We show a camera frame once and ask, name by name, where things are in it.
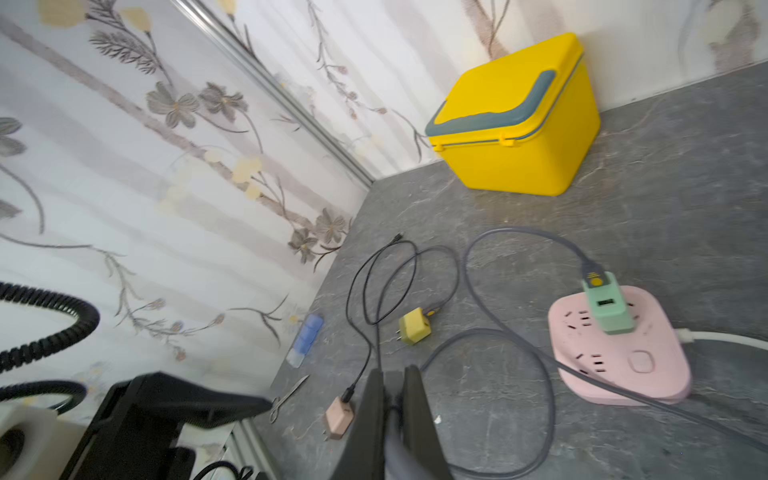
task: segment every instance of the box lid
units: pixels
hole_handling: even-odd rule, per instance
[[[583,49],[567,33],[464,73],[426,128],[430,137],[507,127],[523,137],[538,129]]]

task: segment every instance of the yellow plug adapter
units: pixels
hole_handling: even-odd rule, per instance
[[[424,316],[422,307],[412,310],[400,317],[400,340],[407,345],[414,345],[432,333],[429,320]]]

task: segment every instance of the coiled black hose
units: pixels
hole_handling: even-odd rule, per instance
[[[98,326],[99,313],[96,307],[73,296],[0,282],[0,300],[21,305],[32,305],[48,310],[57,310],[75,318],[74,325],[40,340],[0,352],[0,373],[32,363],[45,356],[60,352],[91,335]],[[28,382],[0,388],[0,402],[31,395],[64,394],[70,399],[51,406],[59,414],[79,405],[86,395],[86,388],[80,383],[65,380]]]
[[[87,393],[88,389],[82,383],[69,382],[68,380],[42,380],[40,382],[27,382],[0,387],[0,402],[10,399],[23,399],[33,395],[69,395],[69,398],[65,401],[49,406],[51,410],[55,410],[58,415],[61,415],[80,405],[85,400]]]

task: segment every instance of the white cable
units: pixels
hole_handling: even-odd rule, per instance
[[[691,332],[690,329],[675,329],[674,331],[677,334],[680,343],[693,343],[696,340],[717,340],[719,342],[740,343],[741,345],[768,350],[768,342],[748,336],[718,332]]]

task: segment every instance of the box latch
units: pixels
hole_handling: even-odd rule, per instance
[[[502,133],[501,137],[498,138],[498,144],[502,147],[514,147],[517,143],[516,140],[517,139],[511,135]]]

